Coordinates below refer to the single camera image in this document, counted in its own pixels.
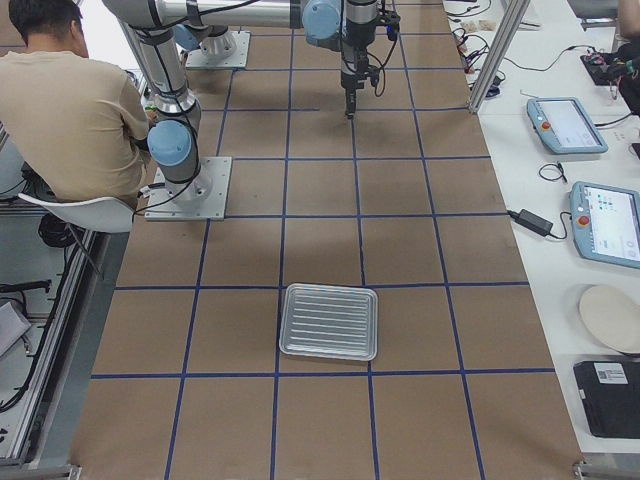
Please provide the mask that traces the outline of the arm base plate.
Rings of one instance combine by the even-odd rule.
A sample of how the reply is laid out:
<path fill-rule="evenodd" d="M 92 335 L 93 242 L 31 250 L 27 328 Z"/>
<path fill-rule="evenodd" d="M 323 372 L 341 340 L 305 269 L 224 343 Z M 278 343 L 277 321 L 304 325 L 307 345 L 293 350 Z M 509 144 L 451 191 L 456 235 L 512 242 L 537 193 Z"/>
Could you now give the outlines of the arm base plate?
<path fill-rule="evenodd" d="M 171 167 L 160 165 L 154 182 L 164 186 L 151 191 L 144 217 L 149 221 L 223 220 L 232 158 L 200 157 L 199 167 L 198 175 L 187 186 L 167 180 L 164 173 L 170 172 Z"/>
<path fill-rule="evenodd" d="M 199 48 L 190 51 L 187 70 L 244 69 L 248 61 L 251 34 L 247 31 L 226 31 L 204 39 Z"/>

